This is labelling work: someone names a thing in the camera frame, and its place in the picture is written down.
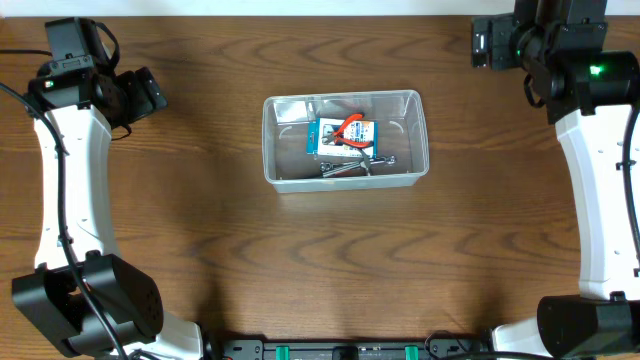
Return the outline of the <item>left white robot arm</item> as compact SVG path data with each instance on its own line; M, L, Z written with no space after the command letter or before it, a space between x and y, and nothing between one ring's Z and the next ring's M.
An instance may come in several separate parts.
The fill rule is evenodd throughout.
M54 70L19 100L39 141L43 220L34 271L11 284L16 308L67 358L205 358L201 327L164 310L158 286L122 258L114 235L112 131L166 107L150 70Z

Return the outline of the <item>clear plastic container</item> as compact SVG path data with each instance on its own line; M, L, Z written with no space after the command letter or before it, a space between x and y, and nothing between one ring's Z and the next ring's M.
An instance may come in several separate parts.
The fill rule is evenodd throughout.
M270 97L262 153L280 193L412 186L429 170L422 99L415 90Z

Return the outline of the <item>blue white cardboard box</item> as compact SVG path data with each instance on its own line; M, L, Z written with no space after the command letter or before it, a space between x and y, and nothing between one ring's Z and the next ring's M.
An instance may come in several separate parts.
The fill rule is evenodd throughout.
M358 158L360 153L358 149L350 148L347 146L327 146L321 144L321 132L319 130L320 121L322 119L332 118L319 118L316 121L309 123L307 131L307 145L306 151L308 154L325 156L325 157L346 157L346 158ZM379 126L376 122L376 138L373 147L363 149L369 157L374 157L377 154L377 140L379 133Z

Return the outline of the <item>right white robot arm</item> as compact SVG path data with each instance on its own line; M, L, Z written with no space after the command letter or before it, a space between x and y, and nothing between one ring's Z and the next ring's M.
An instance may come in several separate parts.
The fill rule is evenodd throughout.
M639 62L603 47L607 26L515 13L472 21L476 67L521 68L569 168L580 237L579 291L543 297L496 327L495 359L587 359L639 349Z

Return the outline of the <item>red handled pliers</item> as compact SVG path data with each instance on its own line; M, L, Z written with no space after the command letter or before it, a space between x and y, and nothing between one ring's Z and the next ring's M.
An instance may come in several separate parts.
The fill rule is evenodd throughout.
M363 113L349 115L344 120L322 119L319 130L322 145L366 149L375 144L376 124L365 120Z

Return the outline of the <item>small claw hammer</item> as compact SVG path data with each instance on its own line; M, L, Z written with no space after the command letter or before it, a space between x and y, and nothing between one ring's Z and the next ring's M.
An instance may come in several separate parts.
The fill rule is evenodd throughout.
M336 175L346 173L358 168L365 170L367 176L371 175L371 158L365 153L363 149L359 149L361 158L357 161L351 161L347 163L333 164L324 162L320 164L321 176L323 178L334 177Z

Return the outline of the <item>silver combination wrench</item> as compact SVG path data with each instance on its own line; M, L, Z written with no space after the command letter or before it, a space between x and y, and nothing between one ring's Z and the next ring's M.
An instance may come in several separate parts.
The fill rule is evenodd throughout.
M373 165L379 165L379 164L384 164L384 165L393 165L396 163L397 159L395 156L390 156L390 157L377 157L371 160L372 164L371 167Z

